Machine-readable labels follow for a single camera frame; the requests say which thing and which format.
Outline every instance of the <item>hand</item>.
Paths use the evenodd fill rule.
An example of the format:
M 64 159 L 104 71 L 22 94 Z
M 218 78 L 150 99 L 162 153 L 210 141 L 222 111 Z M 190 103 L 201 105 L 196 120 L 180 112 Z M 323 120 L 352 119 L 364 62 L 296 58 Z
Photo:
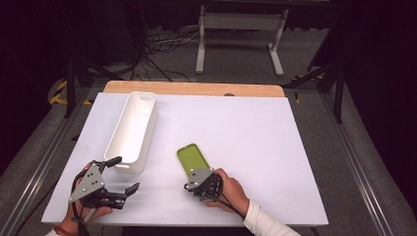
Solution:
M 91 163 L 89 163 L 83 170 L 89 169 L 89 166 L 91 165 Z M 91 208 L 89 207 L 84 207 L 80 201 L 76 201 L 76 207 L 77 207 L 77 212 L 83 212 L 81 215 L 81 218 L 85 218 L 89 212 L 91 211 Z M 113 209 L 109 206 L 102 206 L 96 209 L 95 213 L 92 215 L 91 219 L 89 220 L 88 223 L 93 222 L 96 218 L 99 218 L 101 216 L 104 216 L 108 213 L 113 212 Z M 73 212 L 73 208 L 71 204 L 68 204 L 68 209 L 67 209 L 67 214 L 65 215 L 64 219 L 62 220 L 61 223 L 61 228 L 64 229 L 65 231 L 67 231 L 68 233 L 70 233 L 71 235 L 78 235 L 79 234 L 79 228 L 78 228 L 78 223 L 77 222 L 73 222 L 72 218 L 74 216 L 74 212 Z
M 224 170 L 221 168 L 216 169 L 214 173 L 220 175 L 221 179 L 223 180 L 223 191 L 220 199 L 225 202 L 229 201 L 233 207 L 235 207 L 240 213 L 246 216 L 249 208 L 249 199 L 246 197 L 240 183 L 236 179 L 227 176 L 226 172 L 224 172 Z M 205 204 L 207 207 L 220 207 L 225 211 L 234 212 L 229 207 L 218 202 L 205 202 Z

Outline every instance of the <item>white board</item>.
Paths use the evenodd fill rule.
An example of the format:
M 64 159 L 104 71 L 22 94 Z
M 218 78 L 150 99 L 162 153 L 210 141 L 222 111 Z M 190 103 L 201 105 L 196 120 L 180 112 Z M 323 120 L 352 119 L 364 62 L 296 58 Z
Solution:
M 127 93 L 100 93 L 45 210 L 58 223 L 74 177 L 87 162 L 103 160 Z M 328 224 L 326 212 L 287 98 L 158 95 L 158 117 L 140 174 L 106 168 L 110 192 L 138 192 L 123 209 L 99 218 L 104 225 L 243 226 L 237 214 L 208 208 L 183 189 L 188 178 L 177 149 L 195 143 L 213 168 L 223 168 L 247 196 L 281 222 Z

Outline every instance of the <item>wooden strip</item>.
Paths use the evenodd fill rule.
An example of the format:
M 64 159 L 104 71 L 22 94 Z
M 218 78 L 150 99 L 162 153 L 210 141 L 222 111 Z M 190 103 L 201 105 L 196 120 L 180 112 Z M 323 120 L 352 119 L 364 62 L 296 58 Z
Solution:
M 104 88 L 104 92 L 128 93 L 132 91 L 149 91 L 156 94 L 226 95 L 231 93 L 235 96 L 285 97 L 282 87 L 268 85 L 111 81 Z

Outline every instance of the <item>wrist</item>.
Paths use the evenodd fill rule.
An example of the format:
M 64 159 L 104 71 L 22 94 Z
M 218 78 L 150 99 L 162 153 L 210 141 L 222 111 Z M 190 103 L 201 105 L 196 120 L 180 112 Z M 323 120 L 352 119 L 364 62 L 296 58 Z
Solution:
M 73 222 L 71 219 L 64 219 L 62 221 L 62 223 L 59 225 L 59 227 L 64 231 L 62 232 L 62 234 L 59 234 L 57 232 L 58 235 L 71 235 L 71 236 L 76 236 L 79 234 L 79 227 L 78 227 L 78 223 Z
M 239 210 L 239 212 L 242 213 L 245 217 L 248 214 L 249 202 L 249 199 L 245 198 L 241 201 L 241 204 L 237 208 L 237 210 Z

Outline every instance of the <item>white tray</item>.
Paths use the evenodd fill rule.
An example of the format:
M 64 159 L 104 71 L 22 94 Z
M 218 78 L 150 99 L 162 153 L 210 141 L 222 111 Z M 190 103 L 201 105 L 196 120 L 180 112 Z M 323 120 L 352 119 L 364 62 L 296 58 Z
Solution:
M 105 160 L 122 156 L 116 171 L 137 174 L 144 170 L 156 117 L 154 93 L 129 94 L 104 155 Z

